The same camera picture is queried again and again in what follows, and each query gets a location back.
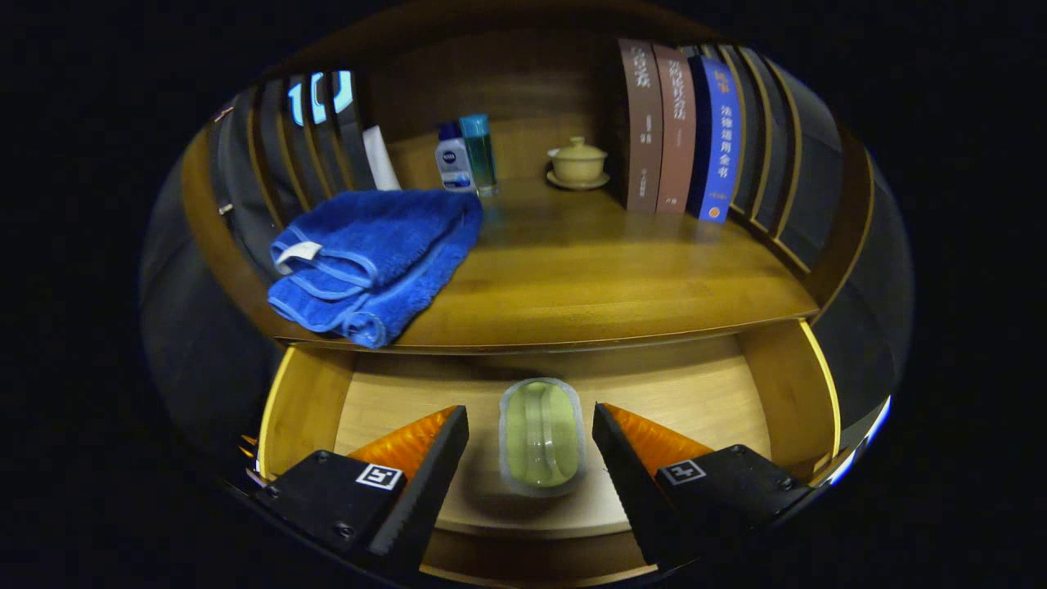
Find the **saucer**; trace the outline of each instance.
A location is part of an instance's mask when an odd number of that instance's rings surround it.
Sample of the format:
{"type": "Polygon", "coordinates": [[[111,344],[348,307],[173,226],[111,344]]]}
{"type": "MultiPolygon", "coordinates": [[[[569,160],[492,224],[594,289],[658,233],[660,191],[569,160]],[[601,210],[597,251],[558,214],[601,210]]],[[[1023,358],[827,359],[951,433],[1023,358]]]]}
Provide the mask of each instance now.
{"type": "Polygon", "coordinates": [[[591,182],[564,182],[563,180],[557,178],[556,175],[553,174],[553,171],[550,169],[549,172],[545,173],[545,179],[564,188],[593,189],[593,188],[598,188],[603,184],[606,184],[607,180],[610,179],[610,176],[608,176],[606,172],[601,172],[600,177],[591,182]]]}

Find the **lid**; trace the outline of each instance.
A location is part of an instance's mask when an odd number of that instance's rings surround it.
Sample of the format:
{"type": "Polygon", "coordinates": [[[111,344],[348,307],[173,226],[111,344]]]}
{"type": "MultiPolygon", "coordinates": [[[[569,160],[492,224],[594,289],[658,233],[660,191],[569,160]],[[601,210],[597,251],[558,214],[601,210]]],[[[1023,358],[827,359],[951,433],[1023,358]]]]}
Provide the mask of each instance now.
{"type": "Polygon", "coordinates": [[[459,123],[462,126],[462,135],[466,137],[483,137],[484,135],[491,134],[487,126],[486,114],[463,116],[459,118],[459,123]]]}
{"type": "Polygon", "coordinates": [[[462,131],[459,130],[458,122],[451,120],[449,122],[444,122],[440,126],[439,137],[441,141],[447,139],[455,139],[462,136],[462,131]]]}
{"type": "Polygon", "coordinates": [[[585,144],[585,137],[571,137],[571,144],[560,148],[552,157],[556,159],[600,159],[607,157],[607,152],[585,144]]]}

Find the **blue towel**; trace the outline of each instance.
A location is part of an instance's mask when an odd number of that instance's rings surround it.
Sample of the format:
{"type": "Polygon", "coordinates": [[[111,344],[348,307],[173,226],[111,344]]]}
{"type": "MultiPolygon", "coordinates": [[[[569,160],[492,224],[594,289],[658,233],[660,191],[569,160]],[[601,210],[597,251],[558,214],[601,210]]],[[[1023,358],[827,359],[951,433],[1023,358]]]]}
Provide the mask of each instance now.
{"type": "Polygon", "coordinates": [[[315,242],[312,258],[269,289],[277,314],[367,348],[395,340],[450,279],[480,234],[473,194],[444,190],[343,192],[294,220],[272,244],[315,242]]]}

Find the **open drawer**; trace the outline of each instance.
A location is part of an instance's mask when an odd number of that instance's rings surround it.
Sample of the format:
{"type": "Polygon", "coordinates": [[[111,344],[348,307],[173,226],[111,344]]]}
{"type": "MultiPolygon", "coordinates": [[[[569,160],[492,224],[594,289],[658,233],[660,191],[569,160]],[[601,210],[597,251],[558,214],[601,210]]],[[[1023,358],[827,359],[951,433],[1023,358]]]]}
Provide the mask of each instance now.
{"type": "Polygon", "coordinates": [[[714,450],[743,444],[804,482],[840,447],[832,379],[806,321],[790,320],[711,339],[560,354],[407,356],[294,345],[266,406],[260,475],[273,480],[316,450],[348,454],[465,405],[469,443],[423,571],[562,587],[653,570],[591,436],[587,474],[571,495],[521,498],[502,484],[498,402],[532,377],[575,388],[587,434],[594,404],[605,402],[714,450]]]}

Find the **blue book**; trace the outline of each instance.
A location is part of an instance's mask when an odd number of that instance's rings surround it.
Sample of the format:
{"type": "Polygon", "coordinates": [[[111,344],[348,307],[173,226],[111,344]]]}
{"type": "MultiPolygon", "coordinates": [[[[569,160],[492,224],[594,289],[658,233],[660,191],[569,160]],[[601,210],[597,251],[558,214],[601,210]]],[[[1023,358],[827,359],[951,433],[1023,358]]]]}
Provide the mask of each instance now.
{"type": "Polygon", "coordinates": [[[741,151],[738,88],[722,63],[695,55],[688,64],[694,80],[697,136],[687,210],[699,220],[722,223],[731,207],[741,151]]]}

